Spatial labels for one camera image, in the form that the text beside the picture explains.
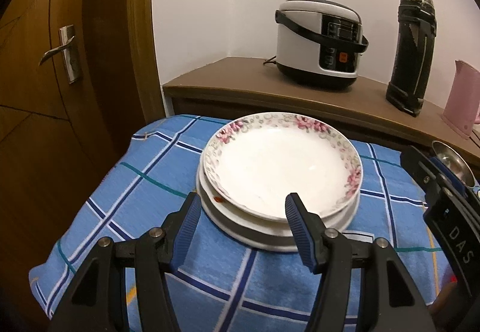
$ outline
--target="rice cooker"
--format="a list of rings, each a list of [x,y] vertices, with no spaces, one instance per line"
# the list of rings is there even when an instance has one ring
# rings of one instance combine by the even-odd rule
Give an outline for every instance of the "rice cooker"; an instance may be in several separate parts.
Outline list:
[[[357,12],[328,0],[287,0],[275,12],[277,67],[291,79],[343,89],[357,79],[368,47]]]

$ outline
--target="kettle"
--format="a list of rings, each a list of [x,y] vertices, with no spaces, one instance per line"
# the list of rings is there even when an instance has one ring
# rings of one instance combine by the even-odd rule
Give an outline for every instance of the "kettle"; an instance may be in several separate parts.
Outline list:
[[[464,139],[474,124],[480,124],[480,72],[462,60],[456,60],[455,77],[442,119]]]

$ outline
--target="white plate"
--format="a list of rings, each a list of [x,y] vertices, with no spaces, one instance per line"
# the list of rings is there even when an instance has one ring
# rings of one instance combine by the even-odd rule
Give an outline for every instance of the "white plate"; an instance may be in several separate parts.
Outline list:
[[[197,172],[196,187],[202,201],[203,210],[221,231],[253,248],[273,252],[297,252],[297,246],[295,246],[293,238],[265,235],[252,229],[244,228],[219,213],[218,210],[213,208],[208,195],[202,189],[198,174]]]
[[[220,214],[227,219],[237,223],[245,228],[253,229],[254,231],[264,233],[266,235],[292,237],[292,231],[288,223],[276,223],[274,221],[264,220],[254,215],[248,214],[240,210],[235,205],[232,205],[225,198],[223,198],[208,182],[202,166],[203,153],[200,156],[200,164],[198,166],[198,177],[200,185],[212,203],[212,209],[216,209]]]
[[[204,152],[205,174],[215,190],[265,220],[286,223],[285,197],[291,192],[325,220],[354,204],[363,179],[359,154],[343,134],[292,113],[232,121]]]
[[[276,223],[252,216],[224,200],[208,183],[203,172],[202,158],[197,170],[196,187],[202,199],[202,206],[206,214],[222,231],[229,236],[245,243],[248,246],[277,252],[295,252],[295,240],[291,236],[290,228],[282,227],[285,224]],[[355,216],[360,195],[354,203],[344,210],[331,216],[325,221],[329,228],[344,231]]]

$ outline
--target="door lever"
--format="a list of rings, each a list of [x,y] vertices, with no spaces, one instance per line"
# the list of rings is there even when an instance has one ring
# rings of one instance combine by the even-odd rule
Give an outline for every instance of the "door lever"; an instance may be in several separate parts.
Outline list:
[[[40,63],[38,63],[38,66],[40,67],[40,65],[45,63],[49,58],[53,57],[54,55],[56,55],[57,53],[60,53],[61,51],[65,50],[65,49],[67,49],[70,46],[71,42],[74,40],[74,38],[75,38],[75,36],[72,36],[63,45],[57,46],[56,48],[50,49],[49,51],[46,51],[45,53],[43,53],[43,56],[40,59]]]
[[[68,84],[72,84],[82,77],[82,68],[80,66],[80,56],[78,48],[72,41],[75,38],[75,28],[73,25],[64,26],[59,29],[60,46],[50,49],[42,56],[39,66],[45,63],[49,58],[57,53],[63,53],[63,65],[67,72]]]

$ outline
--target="pink flower pattern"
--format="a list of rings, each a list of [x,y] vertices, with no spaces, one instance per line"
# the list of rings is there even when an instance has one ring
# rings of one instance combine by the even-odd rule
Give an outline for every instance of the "pink flower pattern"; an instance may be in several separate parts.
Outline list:
[[[330,133],[330,127],[328,127],[327,124],[324,124],[323,122],[314,120],[309,117],[302,117],[298,115],[297,118],[295,119],[295,123],[299,129],[308,129],[308,130],[313,129],[316,132]]]
[[[361,173],[362,173],[362,170],[359,165],[350,170],[350,175],[347,179],[348,183],[345,184],[345,187],[349,188],[345,194],[346,197],[350,198],[352,195],[354,195],[357,192],[360,186],[360,179],[362,177]]]
[[[217,138],[222,141],[222,143],[228,144],[233,134],[239,132],[242,127],[242,121],[232,122],[231,124],[228,124],[227,126],[220,129],[220,131],[217,133]]]

